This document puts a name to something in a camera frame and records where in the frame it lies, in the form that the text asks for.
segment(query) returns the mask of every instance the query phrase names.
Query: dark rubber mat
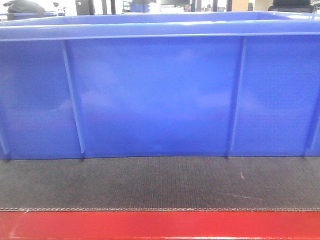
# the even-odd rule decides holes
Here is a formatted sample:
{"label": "dark rubber mat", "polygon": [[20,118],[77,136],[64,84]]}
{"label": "dark rubber mat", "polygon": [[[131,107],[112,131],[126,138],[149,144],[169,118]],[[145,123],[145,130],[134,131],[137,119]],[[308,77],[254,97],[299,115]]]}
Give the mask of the dark rubber mat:
{"label": "dark rubber mat", "polygon": [[0,210],[320,210],[320,157],[0,161]]}

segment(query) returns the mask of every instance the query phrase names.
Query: white wall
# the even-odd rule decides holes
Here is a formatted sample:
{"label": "white wall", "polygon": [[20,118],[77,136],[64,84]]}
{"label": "white wall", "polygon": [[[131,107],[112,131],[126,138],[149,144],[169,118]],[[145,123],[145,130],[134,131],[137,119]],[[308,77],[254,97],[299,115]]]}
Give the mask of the white wall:
{"label": "white wall", "polygon": [[267,11],[272,6],[273,0],[255,0],[254,10],[255,11]]}

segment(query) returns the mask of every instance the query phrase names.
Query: blue bin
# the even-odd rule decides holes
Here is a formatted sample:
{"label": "blue bin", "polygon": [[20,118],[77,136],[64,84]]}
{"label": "blue bin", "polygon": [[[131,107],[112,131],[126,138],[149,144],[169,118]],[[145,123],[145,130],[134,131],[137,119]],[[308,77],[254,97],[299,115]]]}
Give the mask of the blue bin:
{"label": "blue bin", "polygon": [[150,5],[149,4],[132,4],[130,3],[130,12],[131,13],[148,13],[150,12]]}
{"label": "blue bin", "polygon": [[319,19],[0,23],[0,159],[320,155]]}

